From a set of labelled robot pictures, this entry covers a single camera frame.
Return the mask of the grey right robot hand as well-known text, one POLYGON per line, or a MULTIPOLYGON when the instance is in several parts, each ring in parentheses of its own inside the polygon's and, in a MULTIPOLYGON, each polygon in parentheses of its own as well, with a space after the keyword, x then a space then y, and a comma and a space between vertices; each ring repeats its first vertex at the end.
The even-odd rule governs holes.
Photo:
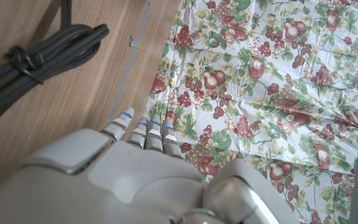
POLYGON ((296 223, 248 162, 234 159, 204 185, 185 162, 173 121, 134 110, 103 130, 81 129, 31 154, 0 184, 0 223, 296 223))

